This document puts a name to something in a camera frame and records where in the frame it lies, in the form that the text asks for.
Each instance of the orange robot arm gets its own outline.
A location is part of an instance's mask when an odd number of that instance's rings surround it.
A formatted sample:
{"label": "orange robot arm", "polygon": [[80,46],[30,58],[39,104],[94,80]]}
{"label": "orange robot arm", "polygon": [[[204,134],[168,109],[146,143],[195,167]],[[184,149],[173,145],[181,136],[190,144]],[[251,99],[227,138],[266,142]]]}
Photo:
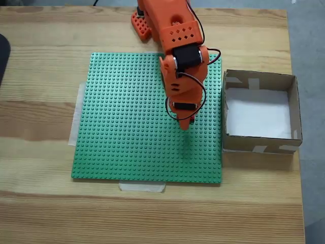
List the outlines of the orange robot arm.
{"label": "orange robot arm", "polygon": [[159,58],[159,62],[166,110],[169,114],[170,107],[177,114],[174,119],[181,129],[187,130],[203,105],[203,81],[209,64],[208,49],[202,45],[204,40],[194,12],[187,0],[138,0],[131,21],[142,41],[152,35],[154,41],[161,43],[165,58]]}

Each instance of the cardboard box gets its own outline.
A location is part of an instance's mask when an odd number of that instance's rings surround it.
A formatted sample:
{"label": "cardboard box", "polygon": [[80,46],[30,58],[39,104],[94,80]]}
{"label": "cardboard box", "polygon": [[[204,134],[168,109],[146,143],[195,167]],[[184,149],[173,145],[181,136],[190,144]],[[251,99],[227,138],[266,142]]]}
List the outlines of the cardboard box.
{"label": "cardboard box", "polygon": [[302,143],[294,75],[227,70],[223,75],[223,148],[293,154]]}

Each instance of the white paper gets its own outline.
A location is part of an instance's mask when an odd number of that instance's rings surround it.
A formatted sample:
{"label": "white paper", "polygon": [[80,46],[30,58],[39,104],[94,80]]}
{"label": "white paper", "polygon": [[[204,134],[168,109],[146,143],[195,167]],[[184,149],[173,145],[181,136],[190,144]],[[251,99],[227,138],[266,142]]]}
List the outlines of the white paper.
{"label": "white paper", "polygon": [[259,89],[259,79],[258,78],[248,78],[248,87],[251,90]]}
{"label": "white paper", "polygon": [[295,140],[298,139],[298,132],[297,132],[297,130],[294,130],[294,139],[295,139]]}
{"label": "white paper", "polygon": [[291,139],[287,92],[229,88],[226,102],[230,135]]}
{"label": "white paper", "polygon": [[289,150],[289,151],[297,151],[298,148],[299,148],[298,146],[291,146],[291,145],[282,145],[282,146],[279,146],[279,149]]}
{"label": "white paper", "polygon": [[254,153],[264,153],[267,146],[255,146],[253,149]]}
{"label": "white paper", "polygon": [[226,77],[225,78],[226,83],[230,82],[230,83],[242,83],[238,78],[236,77]]}

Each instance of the green lego baseplate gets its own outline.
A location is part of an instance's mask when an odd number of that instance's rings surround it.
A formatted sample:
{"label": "green lego baseplate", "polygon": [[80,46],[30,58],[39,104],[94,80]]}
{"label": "green lego baseplate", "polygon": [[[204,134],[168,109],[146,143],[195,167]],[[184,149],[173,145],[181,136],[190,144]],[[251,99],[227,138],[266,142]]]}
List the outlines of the green lego baseplate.
{"label": "green lego baseplate", "polygon": [[165,110],[158,53],[93,53],[72,178],[221,182],[221,60],[183,131]]}

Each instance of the black object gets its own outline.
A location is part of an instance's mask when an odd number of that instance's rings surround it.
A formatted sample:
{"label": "black object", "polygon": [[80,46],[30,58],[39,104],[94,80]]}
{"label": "black object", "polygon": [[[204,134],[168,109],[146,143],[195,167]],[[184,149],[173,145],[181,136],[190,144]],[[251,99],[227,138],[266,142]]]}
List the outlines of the black object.
{"label": "black object", "polygon": [[194,103],[174,103],[174,108],[183,110],[196,110],[197,105]]}
{"label": "black object", "polygon": [[137,6],[137,12],[139,16],[144,16],[144,12]]}
{"label": "black object", "polygon": [[0,34],[0,84],[4,77],[7,62],[10,55],[10,44],[8,40]]}
{"label": "black object", "polygon": [[184,72],[185,69],[197,66],[201,63],[199,47],[196,43],[175,47],[173,56],[177,62],[177,71]]}

